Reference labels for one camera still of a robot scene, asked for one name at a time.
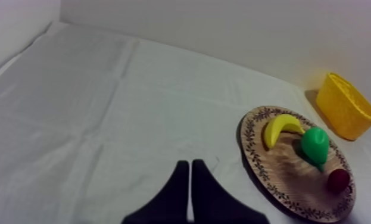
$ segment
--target decorative plate border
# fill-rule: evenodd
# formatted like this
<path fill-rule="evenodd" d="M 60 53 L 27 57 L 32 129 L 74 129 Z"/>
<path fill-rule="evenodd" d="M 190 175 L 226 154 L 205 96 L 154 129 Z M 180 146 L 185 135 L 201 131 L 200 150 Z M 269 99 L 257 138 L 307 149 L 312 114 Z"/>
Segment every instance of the decorative plate border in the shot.
<path fill-rule="evenodd" d="M 249 113 L 253 113 L 256 110 L 259 110 L 259 112 L 254 113 L 253 116 L 249 116 Z M 243 152 L 248 158 L 249 165 L 253 166 L 251 168 L 255 175 L 258 177 L 260 182 L 266 187 L 266 189 L 275 197 L 275 199 L 277 199 L 290 211 L 296 213 L 301 217 L 313 220 L 315 222 L 325 223 L 337 222 L 345 218 L 352 210 L 352 207 L 354 205 L 356 189 L 353 181 L 352 172 L 347 163 L 347 160 L 345 159 L 342 152 L 339 151 L 335 143 L 330 139 L 330 148 L 332 148 L 335 151 L 335 156 L 340 160 L 342 167 L 351 175 L 351 181 L 347 189 L 348 194 L 340 203 L 337 204 L 335 208 L 332 208 L 330 210 L 318 210 L 311 207 L 301 207 L 299 203 L 291 201 L 290 197 L 286 193 L 281 192 L 280 190 L 278 190 L 277 186 L 270 183 L 269 173 L 262 165 L 260 155 L 256 153 L 256 150 L 254 148 L 254 146 L 256 145 L 256 143 L 254 142 L 255 139 L 254 126 L 255 122 L 260 122 L 264 119 L 267 119 L 271 115 L 278 116 L 280 114 L 290 114 L 292 116 L 295 116 L 297 119 L 299 119 L 299 121 L 302 124 L 307 125 L 308 127 L 315 127 L 316 125 L 313 122 L 306 119 L 305 117 L 303 117 L 302 115 L 281 107 L 262 106 L 253 109 L 249 113 L 244 117 L 242 121 L 242 126 L 245 126 L 245 128 L 241 128 L 242 133 L 240 133 L 241 139 L 242 137 L 244 137 L 244 139 L 247 141 L 247 144 Z"/>

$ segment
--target red apple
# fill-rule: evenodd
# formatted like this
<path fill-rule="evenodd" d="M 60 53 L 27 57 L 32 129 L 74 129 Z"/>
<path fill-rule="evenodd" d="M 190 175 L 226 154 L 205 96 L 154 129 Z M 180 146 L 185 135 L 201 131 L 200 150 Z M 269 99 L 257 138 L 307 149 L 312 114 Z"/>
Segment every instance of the red apple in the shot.
<path fill-rule="evenodd" d="M 327 189 L 334 194 L 339 194 L 349 185 L 351 177 L 346 170 L 336 169 L 331 172 L 327 180 Z"/>

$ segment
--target plastic basket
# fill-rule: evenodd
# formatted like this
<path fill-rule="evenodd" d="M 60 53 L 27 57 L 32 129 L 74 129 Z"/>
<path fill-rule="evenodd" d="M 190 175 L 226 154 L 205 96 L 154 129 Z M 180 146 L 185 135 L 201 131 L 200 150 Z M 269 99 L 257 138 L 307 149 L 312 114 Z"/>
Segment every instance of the plastic basket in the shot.
<path fill-rule="evenodd" d="M 335 73 L 327 74 L 316 98 L 317 106 L 335 132 L 356 140 L 371 126 L 371 105 L 348 81 Z"/>

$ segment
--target green pear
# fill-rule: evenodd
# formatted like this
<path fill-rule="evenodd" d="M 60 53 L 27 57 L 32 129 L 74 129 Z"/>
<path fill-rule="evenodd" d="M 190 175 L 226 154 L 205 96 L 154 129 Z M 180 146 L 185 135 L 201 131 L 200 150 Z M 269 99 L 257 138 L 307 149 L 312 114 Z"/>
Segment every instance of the green pear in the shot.
<path fill-rule="evenodd" d="M 329 149 L 327 133 L 319 127 L 313 127 L 302 136 L 301 146 L 306 156 L 322 171 Z"/>

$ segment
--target toy banana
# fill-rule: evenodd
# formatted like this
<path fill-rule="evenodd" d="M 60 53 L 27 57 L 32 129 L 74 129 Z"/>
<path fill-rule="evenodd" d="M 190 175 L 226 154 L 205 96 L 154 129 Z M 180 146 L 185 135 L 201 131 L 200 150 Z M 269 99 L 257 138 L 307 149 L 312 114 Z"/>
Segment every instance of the toy banana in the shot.
<path fill-rule="evenodd" d="M 269 148 L 273 148 L 282 130 L 305 134 L 299 120 L 289 114 L 281 114 L 271 119 L 264 131 L 264 141 Z"/>

